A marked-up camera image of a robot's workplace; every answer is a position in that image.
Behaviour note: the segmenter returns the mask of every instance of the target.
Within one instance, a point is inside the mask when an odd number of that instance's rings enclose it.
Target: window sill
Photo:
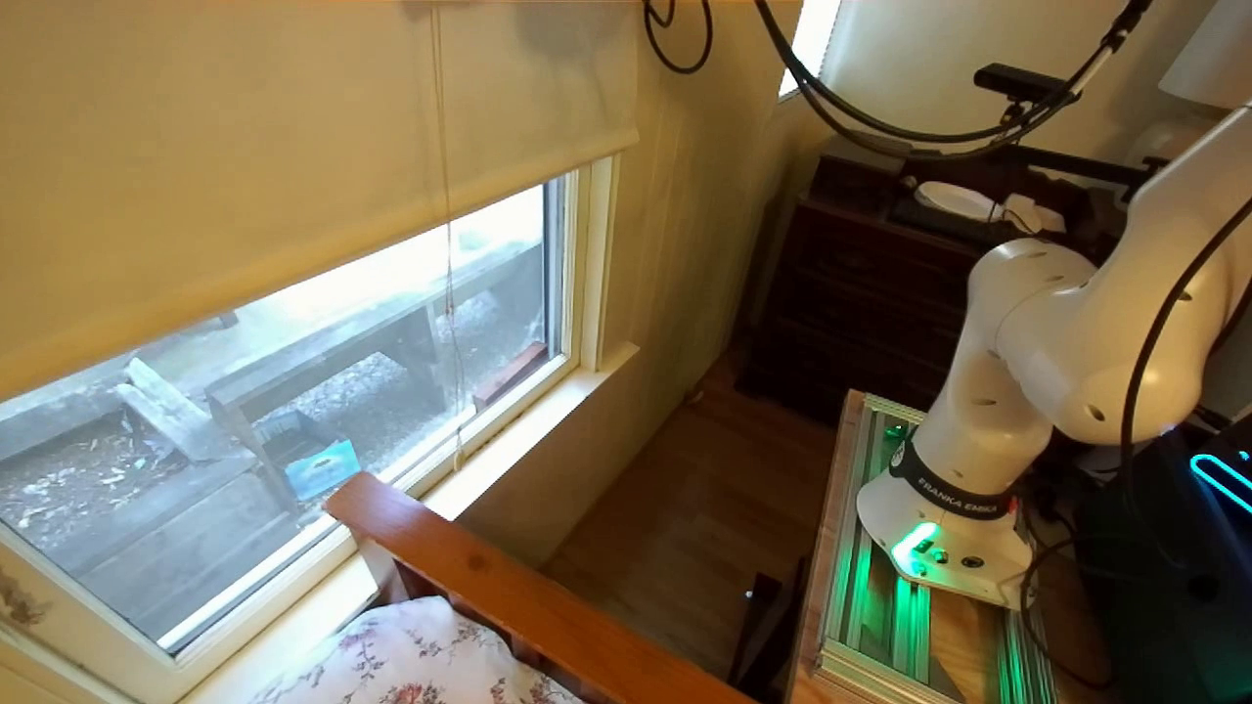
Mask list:
[[[610,374],[635,361],[635,346],[610,357],[598,372],[571,372],[536,407],[507,421],[494,441],[486,441],[455,476],[434,486],[422,499],[456,519],[486,498],[523,454],[533,454],[562,419],[571,419]],[[328,578],[319,578],[300,601],[276,616],[249,647],[241,647],[221,670],[215,670],[186,704],[211,699],[249,699],[254,689],[272,679],[272,674],[300,659],[310,647],[326,642],[351,616],[375,600],[375,575],[361,552],[351,552]]]

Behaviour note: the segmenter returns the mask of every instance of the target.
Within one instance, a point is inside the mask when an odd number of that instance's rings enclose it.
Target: white window blind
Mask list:
[[[635,140],[635,5],[0,7],[0,398]]]

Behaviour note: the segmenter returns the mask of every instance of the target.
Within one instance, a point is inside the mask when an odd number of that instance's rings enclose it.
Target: green led light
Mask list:
[[[894,558],[894,565],[911,565],[911,552],[917,552],[919,545],[928,545],[936,533],[939,533],[939,526],[932,526],[932,519],[917,526],[917,527],[892,549],[892,558]]]

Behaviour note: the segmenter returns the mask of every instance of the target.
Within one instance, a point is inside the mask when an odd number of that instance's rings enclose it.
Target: bed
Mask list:
[[[744,699],[373,472],[326,511],[390,575],[388,596],[258,699]]]

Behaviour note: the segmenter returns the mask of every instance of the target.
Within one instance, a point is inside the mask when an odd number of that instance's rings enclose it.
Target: wooden floor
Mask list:
[[[737,390],[731,361],[549,565],[640,639],[728,677],[744,592],[810,554],[832,425]]]

